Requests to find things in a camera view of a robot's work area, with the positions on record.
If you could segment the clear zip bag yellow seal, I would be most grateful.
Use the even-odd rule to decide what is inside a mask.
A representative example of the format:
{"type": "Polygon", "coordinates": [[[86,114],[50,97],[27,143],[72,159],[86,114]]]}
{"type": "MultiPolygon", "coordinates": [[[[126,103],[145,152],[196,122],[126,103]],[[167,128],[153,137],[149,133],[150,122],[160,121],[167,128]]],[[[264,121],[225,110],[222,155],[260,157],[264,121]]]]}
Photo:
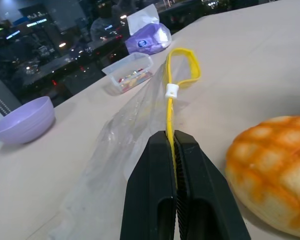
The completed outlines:
{"type": "Polygon", "coordinates": [[[186,89],[201,78],[194,52],[174,48],[154,76],[109,120],[48,240],[119,240],[128,179],[148,139],[172,138],[186,89]]]}

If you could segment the orange pineapple bun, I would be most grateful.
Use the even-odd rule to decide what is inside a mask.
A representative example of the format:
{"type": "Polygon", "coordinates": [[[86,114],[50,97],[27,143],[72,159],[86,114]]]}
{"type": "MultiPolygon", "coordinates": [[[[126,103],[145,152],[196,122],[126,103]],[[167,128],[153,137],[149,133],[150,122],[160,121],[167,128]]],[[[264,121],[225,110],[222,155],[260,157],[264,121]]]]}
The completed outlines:
{"type": "Polygon", "coordinates": [[[242,204],[271,227],[300,238],[300,115],[246,129],[225,160],[227,182],[242,204]]]}

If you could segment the purple plastic bowl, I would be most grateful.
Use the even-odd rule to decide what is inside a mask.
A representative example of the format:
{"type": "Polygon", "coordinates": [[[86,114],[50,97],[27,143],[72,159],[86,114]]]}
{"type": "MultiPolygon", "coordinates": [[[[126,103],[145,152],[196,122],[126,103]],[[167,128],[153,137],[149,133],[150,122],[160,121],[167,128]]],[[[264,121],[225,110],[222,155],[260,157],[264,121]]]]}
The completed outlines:
{"type": "Polygon", "coordinates": [[[48,96],[36,98],[0,120],[0,142],[25,144],[44,134],[55,121],[55,110],[48,96]]]}

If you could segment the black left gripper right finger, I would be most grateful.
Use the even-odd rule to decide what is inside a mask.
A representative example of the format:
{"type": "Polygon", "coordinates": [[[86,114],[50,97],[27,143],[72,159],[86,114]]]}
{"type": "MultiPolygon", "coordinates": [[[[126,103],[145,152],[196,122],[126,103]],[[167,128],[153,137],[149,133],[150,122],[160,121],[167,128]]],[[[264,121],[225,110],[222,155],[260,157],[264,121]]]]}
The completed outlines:
{"type": "Polygon", "coordinates": [[[251,240],[230,187],[193,136],[174,133],[180,240],[251,240]]]}

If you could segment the purple tissue pack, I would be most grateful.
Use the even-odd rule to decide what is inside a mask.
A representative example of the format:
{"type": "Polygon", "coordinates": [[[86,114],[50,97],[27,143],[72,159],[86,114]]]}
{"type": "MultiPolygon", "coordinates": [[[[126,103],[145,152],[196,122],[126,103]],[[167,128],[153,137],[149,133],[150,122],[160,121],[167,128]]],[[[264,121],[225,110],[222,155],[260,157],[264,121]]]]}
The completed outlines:
{"type": "Polygon", "coordinates": [[[129,54],[153,55],[164,51],[172,42],[170,30],[160,22],[154,4],[127,17],[130,37],[125,41],[129,54]]]}

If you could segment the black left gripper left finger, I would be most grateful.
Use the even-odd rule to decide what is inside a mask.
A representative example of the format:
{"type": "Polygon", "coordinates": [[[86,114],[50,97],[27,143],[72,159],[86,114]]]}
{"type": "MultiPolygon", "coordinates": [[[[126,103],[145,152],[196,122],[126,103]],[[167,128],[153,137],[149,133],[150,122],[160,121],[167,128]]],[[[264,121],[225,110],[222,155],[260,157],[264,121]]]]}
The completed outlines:
{"type": "Polygon", "coordinates": [[[152,135],[126,186],[119,240],[173,240],[177,188],[168,138],[152,135]]]}

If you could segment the clear plastic container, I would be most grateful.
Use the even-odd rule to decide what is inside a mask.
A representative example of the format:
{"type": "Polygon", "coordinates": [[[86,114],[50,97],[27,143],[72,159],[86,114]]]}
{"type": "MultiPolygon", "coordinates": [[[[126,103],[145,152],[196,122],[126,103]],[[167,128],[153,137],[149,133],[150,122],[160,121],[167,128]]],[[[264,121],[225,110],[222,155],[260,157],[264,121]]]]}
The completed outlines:
{"type": "Polygon", "coordinates": [[[102,72],[109,77],[115,89],[125,93],[150,79],[153,76],[152,66],[153,60],[148,54],[133,52],[103,68],[102,72]]]}

